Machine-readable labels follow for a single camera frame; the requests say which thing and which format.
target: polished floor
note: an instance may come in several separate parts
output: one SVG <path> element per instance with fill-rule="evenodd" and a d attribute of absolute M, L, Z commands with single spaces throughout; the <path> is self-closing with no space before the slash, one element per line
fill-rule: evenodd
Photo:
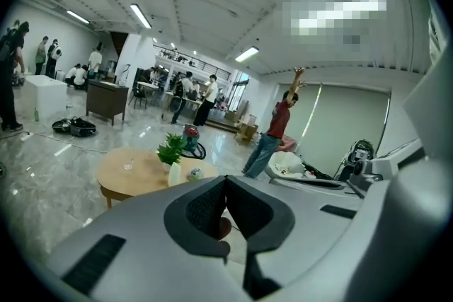
<path fill-rule="evenodd" d="M 111 126 L 110 120 L 97 115 L 85 117 L 85 92 L 68 88 L 67 95 L 66 111 L 34 122 L 25 117 L 21 89 L 15 90 L 18 121 L 30 135 L 1 134 L 0 161 L 7 167 L 6 177 L 0 180 L 4 220 L 19 248 L 36 260 L 45 260 L 60 241 L 107 210 L 95 178 L 105 153 L 121 146 L 156 150 L 167 132 L 180 134 L 184 121 L 191 121 L 181 115 L 179 125 L 169 125 L 161 119 L 161 108 L 145 110 L 137 104 L 133 109 L 132 103 L 125 121 L 121 122 L 119 115 Z M 53 132 L 55 120 L 73 116 L 94 123 L 96 135 L 78 138 Z M 254 144 L 239 144 L 233 134 L 207 126 L 200 133 L 200 142 L 207 149 L 206 161 L 219 174 L 240 175 Z M 257 182 L 268 180 L 262 173 Z M 231 245 L 229 269 L 240 279 L 246 241 L 235 228 L 225 240 Z"/>

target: man in red shirt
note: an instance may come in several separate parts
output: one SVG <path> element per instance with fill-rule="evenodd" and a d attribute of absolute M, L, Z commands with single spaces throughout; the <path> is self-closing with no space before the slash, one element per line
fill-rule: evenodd
<path fill-rule="evenodd" d="M 270 157 L 275 153 L 280 145 L 286 125 L 291 114 L 289 109 L 299 100 L 297 90 L 304 86 L 304 82 L 299 82 L 300 76 L 305 72 L 304 68 L 295 68 L 296 73 L 289 91 L 283 94 L 282 102 L 277 103 L 270 121 L 269 130 L 261 137 L 257 147 L 248 158 L 247 164 L 242 172 L 247 178 L 256 178 L 265 169 Z"/>

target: black shoe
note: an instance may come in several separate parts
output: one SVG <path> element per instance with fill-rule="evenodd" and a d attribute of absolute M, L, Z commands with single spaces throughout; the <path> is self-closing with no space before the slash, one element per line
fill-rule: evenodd
<path fill-rule="evenodd" d="M 10 127 L 11 132 L 21 131 L 22 129 L 23 129 L 22 124 L 16 124 L 16 125 Z"/>

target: potted plant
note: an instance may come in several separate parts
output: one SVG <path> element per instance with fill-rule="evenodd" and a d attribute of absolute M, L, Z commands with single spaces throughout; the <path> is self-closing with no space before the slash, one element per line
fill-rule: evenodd
<path fill-rule="evenodd" d="M 157 155 L 166 173 L 170 171 L 173 163 L 179 163 L 185 145 L 183 138 L 175 134 L 167 134 L 166 143 L 159 145 Z"/>

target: ceiling light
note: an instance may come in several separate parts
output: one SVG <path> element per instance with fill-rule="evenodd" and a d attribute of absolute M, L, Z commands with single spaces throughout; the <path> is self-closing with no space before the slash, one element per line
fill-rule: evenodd
<path fill-rule="evenodd" d="M 140 7 L 136 4 L 130 4 L 130 7 L 134 11 L 134 13 L 138 17 L 138 19 L 140 19 L 140 21 L 143 23 L 144 27 L 151 29 L 151 26 L 148 23 L 147 19 L 144 17 L 142 11 L 140 10 Z"/>
<path fill-rule="evenodd" d="M 257 54 L 260 50 L 257 47 L 250 47 L 246 50 L 243 54 L 236 58 L 236 61 L 242 62 L 245 61 L 247 58 L 252 57 L 254 54 Z"/>
<path fill-rule="evenodd" d="M 386 0 L 357 0 L 333 3 L 333 9 L 317 11 L 315 18 L 299 19 L 299 28 L 329 28 L 331 22 L 343 19 L 361 19 L 362 13 L 385 11 Z"/>
<path fill-rule="evenodd" d="M 67 11 L 67 13 L 77 19 L 79 19 L 80 21 L 84 22 L 85 24 L 89 24 L 90 22 L 88 22 L 86 19 L 83 19 L 81 16 L 78 16 L 77 14 L 75 14 L 73 11 Z"/>

